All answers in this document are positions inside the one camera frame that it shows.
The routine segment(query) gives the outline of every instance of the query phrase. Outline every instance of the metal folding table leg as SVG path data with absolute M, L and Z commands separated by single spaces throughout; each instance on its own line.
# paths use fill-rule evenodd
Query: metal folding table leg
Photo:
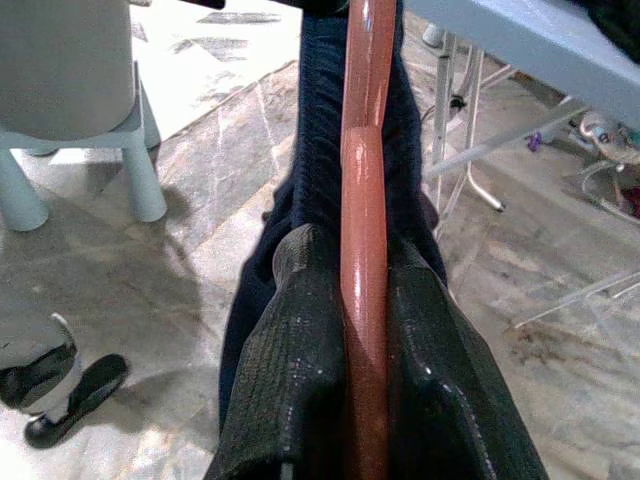
M 444 160 L 444 148 L 447 141 L 447 123 L 449 122 L 449 99 L 453 80 L 454 59 L 457 48 L 457 37 L 449 32 L 444 35 L 442 53 L 438 57 L 438 73 L 436 80 L 436 106 L 433 137 L 433 165 Z M 438 177 L 435 194 L 435 207 L 440 210 L 442 178 Z

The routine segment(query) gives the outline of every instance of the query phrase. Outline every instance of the foot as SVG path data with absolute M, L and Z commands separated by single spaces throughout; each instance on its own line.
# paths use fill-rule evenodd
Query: foot
M 56 423 L 46 414 L 31 420 L 24 431 L 27 443 L 38 449 L 54 446 L 82 417 L 102 405 L 122 385 L 127 374 L 127 365 L 120 355 L 97 360 L 71 393 L 67 415 Z

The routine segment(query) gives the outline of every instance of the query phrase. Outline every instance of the gray plastic stool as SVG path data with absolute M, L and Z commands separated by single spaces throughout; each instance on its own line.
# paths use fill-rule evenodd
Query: gray plastic stool
M 9 148 L 53 151 L 58 148 L 120 148 L 129 175 L 129 199 L 133 215 L 141 222 L 164 216 L 167 203 L 145 145 L 145 111 L 142 85 L 136 65 L 136 100 L 131 114 L 115 129 L 91 138 L 52 141 L 32 138 L 0 128 L 0 212 L 11 230 L 30 231 L 44 224 L 48 209 L 38 198 Z

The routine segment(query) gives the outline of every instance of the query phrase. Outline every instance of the metal bar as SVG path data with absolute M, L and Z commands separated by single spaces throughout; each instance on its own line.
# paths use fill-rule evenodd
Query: metal bar
M 433 151 L 432 163 L 437 165 L 444 160 L 444 149 L 447 141 L 447 122 L 449 121 L 449 99 L 451 81 L 453 79 L 453 59 L 455 56 L 457 38 L 447 32 L 444 36 L 442 53 L 438 57 L 438 73 L 436 79 L 436 105 L 433 122 Z M 437 179 L 435 193 L 435 207 L 440 210 L 440 196 L 442 179 Z
M 505 65 L 504 67 L 496 70 L 491 75 L 487 75 L 482 79 L 482 83 L 480 84 L 480 88 L 484 90 L 485 88 L 491 88 L 494 85 L 506 80 L 511 75 L 515 74 L 518 70 L 513 68 L 511 65 Z
M 482 78 L 482 63 L 484 59 L 484 51 L 480 50 L 477 47 L 472 47 L 469 52 L 469 75 L 470 75 L 470 86 L 471 86 L 471 100 L 469 103 L 469 116 L 467 120 L 467 137 L 465 140 L 465 148 L 471 148 L 473 146 L 473 142 L 475 140 L 476 134 L 476 120 L 478 113 L 478 101 L 480 98 L 480 79 Z M 449 197 L 449 201 L 447 202 L 446 207 L 442 211 L 440 215 L 440 225 L 436 229 L 435 235 L 436 239 L 439 239 L 442 234 L 442 227 L 449 219 L 451 212 L 455 208 L 458 203 L 458 198 L 462 193 L 462 189 L 464 188 L 464 184 L 466 183 L 467 175 L 462 173 L 458 177 L 455 186 L 453 187 L 453 191 L 451 192 L 451 196 Z
M 342 121 L 340 288 L 349 378 L 348 478 L 388 477 L 387 222 L 382 124 L 396 0 L 349 8 Z
M 486 156 L 487 154 L 493 152 L 497 148 L 500 148 L 506 143 L 524 138 L 527 135 L 530 135 L 538 130 L 544 128 L 553 128 L 559 123 L 567 122 L 574 115 L 577 115 L 578 113 L 581 113 L 586 109 L 587 107 L 582 102 L 572 99 L 571 101 L 563 105 L 552 108 L 546 115 L 535 122 L 531 122 L 529 124 L 523 125 L 522 127 L 513 128 L 511 130 L 508 130 L 507 132 L 498 134 L 484 141 L 480 145 L 476 145 L 469 150 L 465 150 L 464 152 L 454 155 L 450 160 L 446 162 L 434 164 L 433 167 L 431 167 L 424 173 L 424 178 L 434 178 L 442 175 L 445 172 L 448 172 L 449 170 L 463 167 L 481 157 Z
M 634 269 L 624 270 L 622 272 L 616 273 L 615 275 L 611 275 L 610 277 L 600 280 L 599 282 L 592 283 L 588 287 L 582 288 L 568 295 L 565 295 L 562 298 L 559 298 L 544 311 L 536 315 L 533 315 L 532 317 L 529 317 L 528 319 L 516 324 L 515 328 L 521 328 L 527 325 L 528 323 L 531 323 L 546 315 L 549 315 L 550 313 L 555 312 L 556 310 L 560 310 L 561 308 L 571 305 L 572 303 L 580 301 L 584 298 L 589 297 L 590 295 L 598 293 L 607 288 L 613 287 L 614 285 L 617 285 L 620 282 L 624 282 L 625 280 L 629 280 L 630 278 L 634 278 L 638 275 L 640 275 L 640 270 L 638 270 L 638 268 L 636 267 Z

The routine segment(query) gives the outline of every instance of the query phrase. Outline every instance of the stool leg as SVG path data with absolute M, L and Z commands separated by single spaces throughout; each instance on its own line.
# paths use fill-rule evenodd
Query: stool leg
M 122 161 L 129 174 L 129 198 L 134 216 L 141 222 L 160 220 L 167 211 L 167 203 L 144 142 L 123 148 Z
M 11 230 L 28 232 L 49 217 L 47 206 L 9 150 L 0 150 L 0 211 Z

